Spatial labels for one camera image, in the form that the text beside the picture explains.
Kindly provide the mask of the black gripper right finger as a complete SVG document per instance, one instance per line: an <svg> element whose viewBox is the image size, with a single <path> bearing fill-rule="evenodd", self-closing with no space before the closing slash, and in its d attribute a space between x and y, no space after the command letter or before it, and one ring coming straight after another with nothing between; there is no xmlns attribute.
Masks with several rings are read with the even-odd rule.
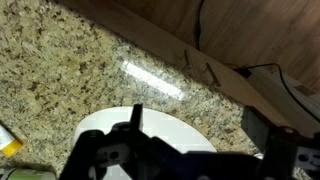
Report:
<svg viewBox="0 0 320 180"><path fill-rule="evenodd" d="M241 128L260 151L269 152L275 148L278 127L255 107L244 108Z"/></svg>

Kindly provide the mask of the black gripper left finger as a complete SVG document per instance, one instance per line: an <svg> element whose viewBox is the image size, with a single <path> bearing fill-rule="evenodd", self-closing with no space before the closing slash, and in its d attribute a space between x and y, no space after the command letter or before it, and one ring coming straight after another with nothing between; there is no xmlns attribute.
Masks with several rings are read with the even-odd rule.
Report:
<svg viewBox="0 0 320 180"><path fill-rule="evenodd" d="M143 105L135 104L130 117L130 126L133 130L141 130L143 126Z"/></svg>

